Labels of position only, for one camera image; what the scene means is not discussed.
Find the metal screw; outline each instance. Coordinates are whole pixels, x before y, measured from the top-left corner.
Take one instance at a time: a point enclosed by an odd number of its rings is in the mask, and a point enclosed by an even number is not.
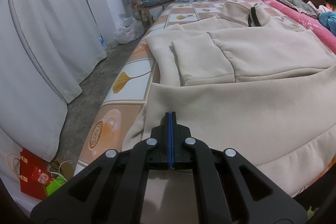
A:
[[[236,151],[233,150],[233,149],[227,149],[227,150],[225,150],[225,154],[226,154],[226,156],[234,157],[236,155]]]
[[[194,138],[186,138],[185,143],[186,144],[195,144],[196,140]]]
[[[113,149],[107,150],[105,152],[105,156],[108,158],[114,158],[116,156],[117,152]]]
[[[154,138],[149,138],[149,139],[146,141],[146,143],[147,143],[148,145],[156,145],[157,140],[154,139]]]

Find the blue clothing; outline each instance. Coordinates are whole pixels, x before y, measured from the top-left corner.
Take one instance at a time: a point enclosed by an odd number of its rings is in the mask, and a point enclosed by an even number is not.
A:
[[[336,36],[336,12],[325,12],[319,15],[320,23]]]

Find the pink blanket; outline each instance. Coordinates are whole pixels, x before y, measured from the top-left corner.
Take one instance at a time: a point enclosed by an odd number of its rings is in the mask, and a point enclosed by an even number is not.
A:
[[[261,0],[268,5],[278,9],[280,12],[289,16],[291,19],[294,19],[296,22],[300,23],[307,29],[312,30],[316,36],[336,54],[336,37],[325,27],[323,27],[320,22],[316,19],[313,19],[305,14],[300,14],[297,11],[292,10],[291,8],[283,5],[276,0]]]

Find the red paper bag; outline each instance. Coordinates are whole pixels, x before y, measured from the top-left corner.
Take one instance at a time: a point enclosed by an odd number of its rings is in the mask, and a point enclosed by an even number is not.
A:
[[[20,159],[21,192],[34,198],[43,200],[47,197],[45,186],[52,182],[47,172],[48,163],[23,149]]]

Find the pillow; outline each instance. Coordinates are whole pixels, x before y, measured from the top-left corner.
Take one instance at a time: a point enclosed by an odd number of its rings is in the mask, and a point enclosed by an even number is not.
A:
[[[285,6],[298,11],[299,13],[308,15],[314,19],[318,18],[318,15],[314,11],[312,7],[310,7],[307,3],[304,3],[303,1],[300,0],[276,0]]]

